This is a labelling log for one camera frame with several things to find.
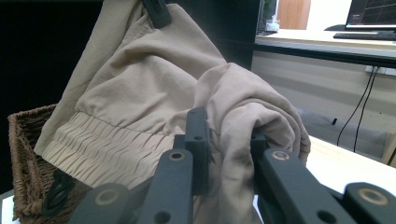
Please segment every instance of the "electrical outlet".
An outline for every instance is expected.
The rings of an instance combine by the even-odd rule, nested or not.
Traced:
[[[372,66],[366,66],[366,72],[371,73],[373,71],[373,67]],[[385,74],[385,72],[387,71],[387,68],[384,67],[380,67],[378,69],[378,71],[376,72],[377,74]]]
[[[366,66],[366,72],[371,73],[373,71],[373,67],[370,65]],[[390,75],[390,76],[396,76],[396,69],[394,68],[384,68],[384,67],[380,67],[378,69],[378,74],[384,74],[384,75]]]

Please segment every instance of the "table surface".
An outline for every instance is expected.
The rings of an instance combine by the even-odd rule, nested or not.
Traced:
[[[315,137],[310,139],[312,147],[306,167],[321,184],[343,193],[348,183],[367,182],[396,195],[396,169]],[[12,197],[3,200],[3,224],[19,223],[11,221],[12,206]]]
[[[291,49],[386,56],[396,59],[396,41],[334,39],[335,31],[281,29],[272,35],[257,35],[255,43]]]

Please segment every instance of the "fabric fold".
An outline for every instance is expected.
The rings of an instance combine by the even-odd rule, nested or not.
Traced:
[[[203,106],[214,162],[209,195],[194,198],[194,223],[260,223],[252,206],[252,130],[302,162],[308,134],[286,98],[226,63],[181,7],[168,9],[173,22],[155,29],[141,1],[105,0],[35,153],[91,187],[133,188],[185,132],[187,112]]]

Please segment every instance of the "dark background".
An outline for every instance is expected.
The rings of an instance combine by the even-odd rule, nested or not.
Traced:
[[[228,62],[250,69],[260,0],[175,0]],[[56,104],[102,6],[0,2],[0,192],[12,189],[7,116]]]
[[[12,189],[7,116],[56,104],[102,3],[0,3],[0,191]]]

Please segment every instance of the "monitor screen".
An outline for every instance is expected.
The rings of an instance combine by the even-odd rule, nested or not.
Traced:
[[[396,30],[396,0],[352,0],[346,28]]]

